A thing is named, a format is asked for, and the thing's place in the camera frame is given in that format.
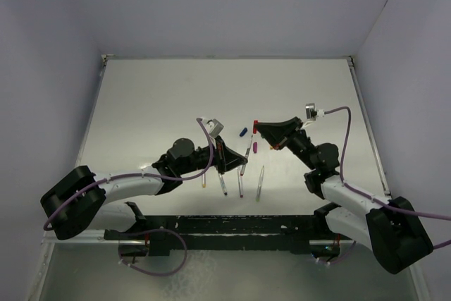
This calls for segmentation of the red-ended white marker pen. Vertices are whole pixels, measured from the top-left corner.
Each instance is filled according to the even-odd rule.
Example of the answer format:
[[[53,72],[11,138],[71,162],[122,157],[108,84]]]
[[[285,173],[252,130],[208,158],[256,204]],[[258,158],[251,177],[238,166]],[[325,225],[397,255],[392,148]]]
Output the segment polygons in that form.
[[[250,155],[251,148],[252,148],[252,145],[253,145],[253,137],[254,137],[254,135],[253,135],[253,133],[252,133],[251,136],[250,136],[248,145],[247,145],[246,152],[245,152],[245,158],[246,158],[247,161],[248,161],[248,159],[249,159],[249,155]],[[243,167],[243,168],[242,168],[242,172],[240,173],[241,176],[244,175],[245,169],[246,169],[246,167]]]

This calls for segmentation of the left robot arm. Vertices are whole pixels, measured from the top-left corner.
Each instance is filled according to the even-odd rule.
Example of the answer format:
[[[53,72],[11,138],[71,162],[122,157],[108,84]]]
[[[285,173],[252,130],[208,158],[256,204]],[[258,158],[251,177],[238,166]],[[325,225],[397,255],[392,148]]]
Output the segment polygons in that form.
[[[78,166],[42,196],[40,203],[47,215],[44,230],[67,240],[90,228],[112,228],[137,239],[144,233],[144,220],[125,216],[115,207],[107,209],[107,205],[132,197],[163,195],[202,176],[210,167],[223,175],[246,163],[246,156],[216,137],[203,148],[180,138],[158,161],[138,172],[102,175],[88,166]]]

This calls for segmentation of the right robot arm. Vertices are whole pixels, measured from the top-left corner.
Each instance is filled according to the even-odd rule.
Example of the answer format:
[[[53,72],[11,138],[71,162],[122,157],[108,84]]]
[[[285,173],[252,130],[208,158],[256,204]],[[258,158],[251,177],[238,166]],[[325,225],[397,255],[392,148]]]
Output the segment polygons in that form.
[[[412,204],[403,197],[388,199],[349,189],[339,168],[338,147],[331,143],[314,145],[298,117],[281,123],[256,122],[254,129],[272,148],[288,148],[309,168],[304,174],[308,191],[329,202],[315,212],[318,218],[313,228],[320,238],[339,233],[364,245],[391,274],[433,252],[431,239]]]

